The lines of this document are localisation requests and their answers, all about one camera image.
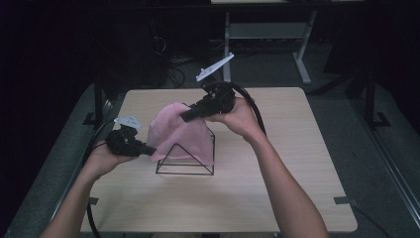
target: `table leg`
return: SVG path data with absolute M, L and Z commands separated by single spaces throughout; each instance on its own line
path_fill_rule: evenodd
M 309 37 L 311 36 L 312 27 L 315 21 L 316 13 L 317 13 L 316 11 L 311 12 L 309 16 L 309 21 L 303 33 L 302 47 L 300 48 L 298 52 L 293 53 L 293 59 L 296 63 L 297 69 L 299 70 L 299 74 L 300 74 L 300 77 L 302 78 L 302 82 L 303 84 L 306 84 L 306 85 L 311 84 L 311 78 L 309 77 L 309 74 L 306 71 L 305 64 L 303 63 L 303 55 L 305 53 L 306 46 L 308 45 Z
M 226 22 L 225 22 L 225 56 L 226 58 L 229 55 L 229 12 L 226 13 Z M 223 64 L 223 80 L 231 82 L 231 65 L 227 61 Z

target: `gray floor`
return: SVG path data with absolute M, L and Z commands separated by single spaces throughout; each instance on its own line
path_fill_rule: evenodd
M 265 49 L 255 55 L 232 60 L 233 81 L 244 87 L 296 86 L 312 91 L 335 79 L 338 75 L 324 73 L 324 65 L 331 49 L 329 45 L 310 45 L 304 62 L 312 78 L 311 85 L 303 85 L 291 52 L 294 46 L 279 43 L 278 48 Z M 208 64 L 190 61 L 175 65 L 182 70 L 186 79 L 185 88 L 198 87 L 195 75 L 199 68 Z M 221 73 L 214 73 L 221 78 Z M 349 100 L 344 91 L 347 83 L 319 96 L 308 96 L 318 126 L 324 137 L 333 163 L 347 196 L 358 203 L 358 208 L 376 221 L 390 237 L 420 237 L 420 230 L 410 215 L 403 199 L 396 189 L 381 153 L 373 142 L 371 132 L 358 111 L 363 98 Z M 162 88 L 173 88 L 168 80 Z M 10 237 L 36 237 L 50 220 L 63 191 L 68 186 L 74 170 L 93 133 L 91 126 L 81 126 L 85 115 L 93 111 L 92 88 L 88 88 L 74 108 L 60 137 L 57 139 L 43 169 L 31 191 L 17 213 L 10 229 Z M 420 194 L 419 155 L 420 138 L 399 112 L 390 94 L 383 88 L 376 88 L 376 111 L 381 111 L 392 127 L 378 128 L 375 132 L 386 145 L 413 189 Z M 124 99 L 114 101 L 112 117 Z M 359 212 L 355 211 L 358 230 L 349 234 L 331 234 L 331 237 L 385 237 L 385 235 Z M 146 234 L 106 233 L 103 237 L 145 237 Z

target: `black cable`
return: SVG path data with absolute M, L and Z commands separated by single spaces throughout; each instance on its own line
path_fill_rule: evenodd
M 183 71 L 181 71 L 180 69 L 177 69 L 177 68 L 174 68 L 174 67 L 170 67 L 169 69 L 172 70 L 172 74 L 169 73 L 167 76 L 173 82 L 175 88 L 182 87 L 184 82 L 185 82 L 185 73 Z M 178 71 L 182 75 L 181 82 L 179 82 L 178 79 L 176 78 L 175 71 Z
M 387 238 L 391 238 L 391 236 L 385 231 L 385 229 L 383 229 L 379 223 L 377 223 L 376 221 L 374 221 L 370 216 L 368 216 L 365 212 L 363 212 L 362 210 L 360 210 L 358 207 L 356 206 L 352 206 L 352 208 L 357 211 L 358 213 L 360 213 L 362 216 L 364 216 L 367 220 L 369 220 L 371 223 L 373 223 L 374 226 L 376 226 L 377 229 L 379 229 Z
M 263 124 L 262 115 L 261 115 L 261 113 L 259 111 L 259 108 L 257 107 L 256 103 L 251 98 L 250 94 L 242 86 L 240 86 L 238 84 L 235 84 L 233 82 L 229 82 L 229 83 L 231 84 L 232 88 L 234 88 L 236 91 L 238 91 L 247 100 L 247 102 L 250 104 L 250 106 L 253 108 L 254 114 L 256 114 L 256 117 L 257 117 L 257 121 L 259 122 L 259 125 L 260 125 L 263 133 L 266 134 L 265 126 Z
M 98 139 L 100 133 L 102 132 L 102 130 L 111 122 L 113 122 L 114 120 L 109 120 L 106 123 L 102 123 L 102 125 L 95 131 L 95 133 L 93 134 L 92 138 L 90 138 L 90 141 L 87 145 L 86 151 L 84 152 L 83 155 L 83 163 L 82 165 L 84 166 L 86 164 L 87 159 L 89 158 L 90 154 L 92 153 L 92 151 L 94 149 L 96 149 L 99 146 L 104 145 L 105 143 L 102 143 L 100 145 L 97 145 L 95 147 L 93 147 L 93 144 L 95 143 L 95 141 Z M 87 218 L 89 220 L 89 225 L 90 228 L 92 229 L 92 233 L 96 238 L 101 238 L 98 230 L 96 229 L 96 225 L 95 222 L 93 220 L 93 214 L 92 214 L 92 207 L 90 206 L 90 202 L 87 203 L 87 207 L 86 207 L 86 212 L 87 212 Z

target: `controller cable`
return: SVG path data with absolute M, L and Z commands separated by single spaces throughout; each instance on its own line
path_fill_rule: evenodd
M 102 144 L 100 144 L 100 145 L 97 145 L 97 146 L 93 147 L 93 145 L 94 145 L 95 141 L 98 139 L 98 137 L 99 137 L 99 135 L 101 134 L 102 130 L 103 130 L 103 129 L 104 129 L 104 128 L 108 125 L 108 124 L 110 124 L 110 123 L 112 123 L 112 122 L 114 122 L 114 119 L 109 120 L 109 121 L 107 121 L 107 122 L 105 122 L 105 123 L 102 123 L 102 125 L 101 125 L 101 126 L 100 126 L 100 127 L 99 127 L 96 131 L 95 131 L 95 133 L 93 134 L 92 138 L 91 138 L 91 139 L 90 139 L 90 141 L 89 141 L 89 144 L 87 145 L 86 151 L 84 152 L 82 166 L 84 166 L 84 165 L 86 164 L 87 159 L 89 158 L 90 154 L 92 153 L 92 151 L 93 151 L 94 149 L 96 149 L 97 147 L 100 147 L 100 146 L 103 146 L 103 145 L 105 145 L 105 144 L 106 144 L 106 143 L 102 143 Z M 94 222 L 94 220 L 93 220 L 92 207 L 91 207 L 91 205 L 90 205 L 90 201 L 89 201 L 89 202 L 87 202 L 86 212 L 87 212 L 87 218 L 88 218 L 88 220 L 89 220 L 89 225 L 90 225 L 90 228 L 92 229 L 92 233 L 93 233 L 93 235 L 94 235 L 96 238 L 101 238 L 101 236 L 100 236 L 100 234 L 99 234 L 99 232 L 98 232 L 98 230 L 97 230 L 97 228 L 96 228 L 95 222 Z
M 263 124 L 263 118 L 262 115 L 259 111 L 259 108 L 257 107 L 256 103 L 254 102 L 254 100 L 251 98 L 250 94 L 240 85 L 235 84 L 233 82 L 227 82 L 229 83 L 229 85 L 235 89 L 237 92 L 239 92 L 248 102 L 248 104 L 250 104 L 251 108 L 253 108 L 254 114 L 257 117 L 257 121 L 259 122 L 260 128 L 262 129 L 263 133 L 266 134 L 265 131 L 265 126 Z

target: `wire frame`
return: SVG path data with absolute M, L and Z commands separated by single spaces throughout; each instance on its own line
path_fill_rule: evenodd
M 191 175 L 191 176 L 214 176 L 214 155 L 215 155 L 215 140 L 216 137 L 214 133 L 208 129 L 210 132 L 210 137 L 213 143 L 213 166 L 206 166 L 201 163 L 197 158 L 195 158 L 191 153 L 189 153 L 185 148 L 183 148 L 178 143 L 173 144 L 166 156 L 157 162 L 156 174 L 163 175 Z M 190 159 L 171 159 L 170 153 L 174 148 L 180 148 L 185 153 L 187 153 L 191 158 Z

